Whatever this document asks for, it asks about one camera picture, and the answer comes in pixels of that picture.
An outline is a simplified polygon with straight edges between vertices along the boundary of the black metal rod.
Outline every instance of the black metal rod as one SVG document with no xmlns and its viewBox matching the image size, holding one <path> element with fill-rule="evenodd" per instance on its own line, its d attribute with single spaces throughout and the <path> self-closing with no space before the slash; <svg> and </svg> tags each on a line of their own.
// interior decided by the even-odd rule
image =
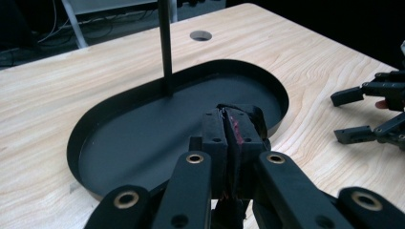
<svg viewBox="0 0 405 229">
<path fill-rule="evenodd" d="M 169 95 L 173 94 L 172 77 L 172 53 L 170 45 L 170 19 L 169 0 L 158 0 L 161 56 L 163 60 L 163 74 L 166 90 Z"/>
</svg>

